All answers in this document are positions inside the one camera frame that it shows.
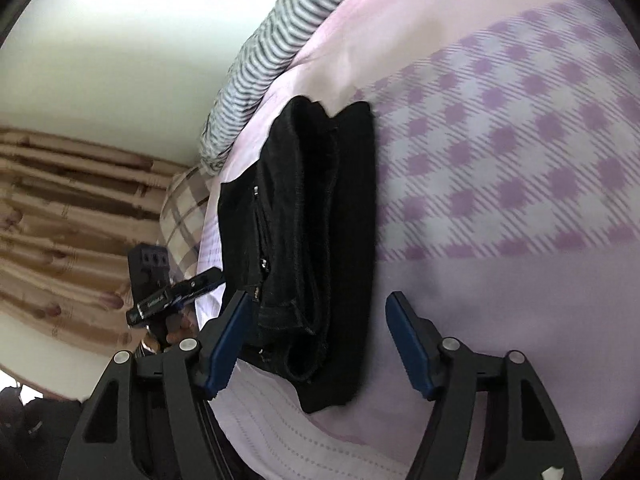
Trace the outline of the dark gloved hand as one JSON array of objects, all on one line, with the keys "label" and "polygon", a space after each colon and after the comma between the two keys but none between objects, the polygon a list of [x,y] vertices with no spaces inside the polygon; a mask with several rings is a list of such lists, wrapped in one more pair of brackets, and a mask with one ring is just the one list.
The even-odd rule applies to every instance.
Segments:
[{"label": "dark gloved hand", "polygon": [[169,315],[166,320],[152,323],[146,329],[141,341],[141,348],[148,353],[162,353],[181,341],[198,336],[198,319],[195,311],[184,308],[178,313]]}]

